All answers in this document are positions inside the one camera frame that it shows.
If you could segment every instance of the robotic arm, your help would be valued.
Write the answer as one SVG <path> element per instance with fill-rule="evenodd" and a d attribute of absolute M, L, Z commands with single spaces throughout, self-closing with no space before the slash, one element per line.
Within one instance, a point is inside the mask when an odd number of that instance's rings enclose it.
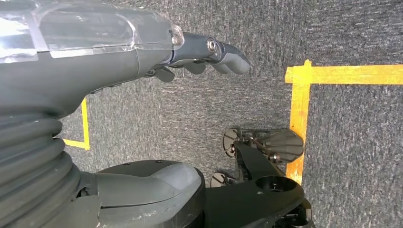
<path fill-rule="evenodd" d="M 55 138 L 57 119 L 89 93 L 142 77 L 170 82 L 169 68 L 201 74 L 207 65 L 223 74 L 250 68 L 234 46 L 182 32 L 155 12 L 0 1 L 0 227 L 313 227 L 302 188 L 275 166 L 302 154 L 289 130 L 276 133 L 281 140 L 269 130 L 264 138 L 226 133 L 224 150 L 239 176 L 218 174 L 219 188 L 205 188 L 200 171 L 175 161 L 82 172 Z M 271 148 L 276 143 L 285 149 Z"/>

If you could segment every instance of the black metal frame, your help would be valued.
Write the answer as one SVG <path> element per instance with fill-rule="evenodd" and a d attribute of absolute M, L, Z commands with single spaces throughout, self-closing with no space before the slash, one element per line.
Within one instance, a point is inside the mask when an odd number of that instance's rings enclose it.
<path fill-rule="evenodd" d="M 235 142 L 239 183 L 206 189 L 205 228 L 314 228 L 302 187 L 249 142 Z"/>

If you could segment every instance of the yellow tape line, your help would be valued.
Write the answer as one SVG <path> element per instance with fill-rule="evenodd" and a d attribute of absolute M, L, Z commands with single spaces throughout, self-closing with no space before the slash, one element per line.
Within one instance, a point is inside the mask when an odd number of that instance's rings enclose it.
<path fill-rule="evenodd" d="M 310 78 L 311 62 L 305 61 L 304 66 L 299 68 L 300 78 Z M 292 84 L 290 129 L 298 134 L 305 143 L 307 135 L 308 106 L 310 84 Z M 302 184 L 302 171 L 304 169 L 304 154 L 287 165 L 287 177 Z"/>
<path fill-rule="evenodd" d="M 403 85 L 403 65 L 288 67 L 286 82 L 292 83 L 290 129 L 306 141 L 310 84 Z M 287 165 L 287 177 L 302 183 L 304 155 Z"/>
<path fill-rule="evenodd" d="M 309 68 L 305 64 L 304 66 L 288 67 L 286 82 L 298 84 L 403 85 L 403 64 L 314 66 Z"/>
<path fill-rule="evenodd" d="M 83 148 L 86 151 L 88 151 L 90 149 L 90 143 L 89 143 L 89 130 L 88 130 L 87 103 L 86 103 L 85 98 L 81 102 L 81 116 L 83 118 L 84 142 L 79 142 L 79 141 L 74 141 L 74 140 L 69 140 L 69 139 L 63 139 L 63 141 L 68 146 L 79 147 L 79 148 Z"/>

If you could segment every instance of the clear plastic tape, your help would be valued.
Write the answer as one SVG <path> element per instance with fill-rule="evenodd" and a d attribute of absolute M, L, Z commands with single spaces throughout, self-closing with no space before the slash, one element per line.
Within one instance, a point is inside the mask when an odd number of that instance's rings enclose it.
<path fill-rule="evenodd" d="M 0 0 L 0 63 L 178 49 L 179 26 L 159 13 L 98 1 Z"/>

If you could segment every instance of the metal screw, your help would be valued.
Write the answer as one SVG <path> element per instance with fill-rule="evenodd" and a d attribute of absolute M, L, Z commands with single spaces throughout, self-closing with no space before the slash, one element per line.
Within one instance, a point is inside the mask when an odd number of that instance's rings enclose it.
<path fill-rule="evenodd" d="M 207 49 L 214 53 L 217 50 L 217 46 L 215 45 L 215 41 L 212 38 L 207 40 Z"/>

